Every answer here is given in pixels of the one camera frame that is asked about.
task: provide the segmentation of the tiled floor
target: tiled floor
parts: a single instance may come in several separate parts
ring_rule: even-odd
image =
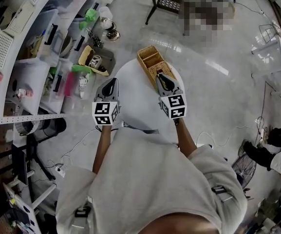
[[[250,9],[261,9],[274,19],[274,13],[266,0],[237,0]],[[187,127],[194,140],[202,131],[213,137],[216,145],[224,145],[228,136],[230,140],[224,147],[215,147],[228,158],[232,164],[236,158],[240,144],[244,138],[254,141],[257,134],[256,120],[262,113],[265,79],[251,78],[251,72],[275,66],[278,61],[276,53],[261,52],[252,55],[254,47],[264,45],[259,25],[270,23],[264,15],[254,13],[242,5],[235,4],[234,20],[230,30],[207,33],[193,31],[184,37],[180,29],[178,17],[162,10],[157,10],[145,25],[146,17],[151,9],[151,0],[115,0],[110,9],[113,20],[121,33],[116,42],[106,41],[105,47],[114,51],[116,66],[112,74],[129,60],[136,58],[138,50],[155,45],[166,61],[171,63],[181,75],[186,88],[188,114],[185,118]],[[97,77],[95,88],[106,78]],[[281,74],[266,77],[276,88],[281,87]],[[263,118],[265,126],[272,124],[281,127],[281,99],[270,96],[271,89],[266,87]],[[81,117],[67,118],[67,130],[39,146],[39,155],[46,163],[51,159],[60,163],[60,157],[71,150],[90,130],[94,122],[90,115],[90,107]],[[235,129],[236,126],[250,128]],[[168,127],[160,129],[162,135],[170,141],[177,141],[172,122]],[[90,133],[85,140],[70,153],[74,165],[92,168],[96,152],[99,132]],[[198,145],[213,141],[202,134]],[[37,176],[44,179],[42,173]],[[56,175],[58,187],[62,178]],[[249,201],[246,218],[257,209],[257,204],[276,186],[280,186],[281,177],[274,171],[268,172],[257,166],[257,170],[249,187],[248,195],[254,198]],[[38,182],[36,187],[46,186],[47,181]]]

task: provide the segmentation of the white shelf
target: white shelf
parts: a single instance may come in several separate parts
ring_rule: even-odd
[[[61,25],[68,29],[73,22],[79,10],[83,7],[87,0],[74,0],[70,5],[69,12],[59,14],[61,17]]]
[[[13,44],[11,46],[11,49],[8,53],[6,63],[4,66],[4,69],[2,70],[3,73],[3,80],[0,82],[0,117],[3,117],[4,113],[4,104],[5,104],[5,98],[8,88],[8,82],[17,58],[17,55],[19,53],[19,50],[22,46],[22,43],[28,34],[32,24],[34,23],[35,19],[45,6],[45,4],[48,2],[48,0],[38,0],[37,4],[35,5],[35,9],[29,20],[27,21],[23,31],[14,37]]]

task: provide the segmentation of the wicker basket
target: wicker basket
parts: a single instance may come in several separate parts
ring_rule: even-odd
[[[155,89],[157,89],[155,78],[158,71],[176,79],[168,63],[164,61],[160,52],[154,46],[139,50],[137,60]]]

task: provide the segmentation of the shelving unit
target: shelving unit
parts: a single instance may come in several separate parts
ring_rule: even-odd
[[[83,7],[87,0],[76,0],[70,5],[70,10],[67,13],[60,14],[63,25],[69,28],[79,10]]]
[[[28,21],[26,22],[23,30],[15,35],[13,38],[12,46],[7,55],[5,65],[0,72],[3,74],[3,79],[0,82],[0,124],[9,124],[9,123],[17,123],[17,122],[25,122],[25,121],[33,121],[33,120],[43,120],[43,119],[51,119],[51,118],[60,118],[66,117],[70,115],[78,115],[77,112],[68,112],[68,114],[61,114],[61,107],[64,102],[63,98],[54,99],[54,100],[44,100],[41,98],[43,94],[43,87],[45,80],[47,78],[48,71],[50,69],[50,64],[47,65],[39,65],[33,62],[41,63],[41,60],[27,61],[25,64],[26,67],[23,66],[21,61],[16,62],[17,57],[20,53],[20,49],[25,45],[25,40],[30,33],[31,27],[36,21],[42,10],[47,11],[49,6],[46,6],[49,0],[37,0],[34,5],[34,11]],[[93,8],[95,4],[95,0],[91,0],[93,3],[83,8],[86,10],[87,8]],[[63,28],[63,33],[65,33],[64,37],[67,35],[67,30],[69,29],[71,23],[74,21],[76,15],[79,13],[80,9],[86,4],[87,0],[73,0],[68,7],[67,12],[59,12],[60,26]],[[98,19],[94,22],[89,23],[88,28],[92,29]],[[76,63],[76,57],[72,60],[69,68],[71,70],[72,63]],[[16,98],[13,82],[16,80],[18,83],[17,88],[29,89],[33,90],[34,97],[31,98],[23,97],[21,100]],[[13,117],[4,117],[4,106],[5,101],[11,101],[16,105],[22,106],[27,112],[31,115],[24,116],[13,116]],[[41,107],[49,112],[46,115],[38,115],[38,108]]]
[[[6,59],[6,64],[5,67],[2,71],[3,74],[3,80],[0,82],[0,117],[3,117],[4,114],[4,105],[5,105],[5,98],[6,98],[6,93],[7,93],[7,88],[8,88],[8,82],[17,58],[17,55],[19,53],[19,50],[22,46],[22,43],[28,34],[32,24],[34,23],[35,19],[43,9],[43,7],[46,5],[48,0],[38,0],[34,12],[27,21],[23,31],[14,37],[14,41],[12,44],[12,47],[8,53],[7,59]]]

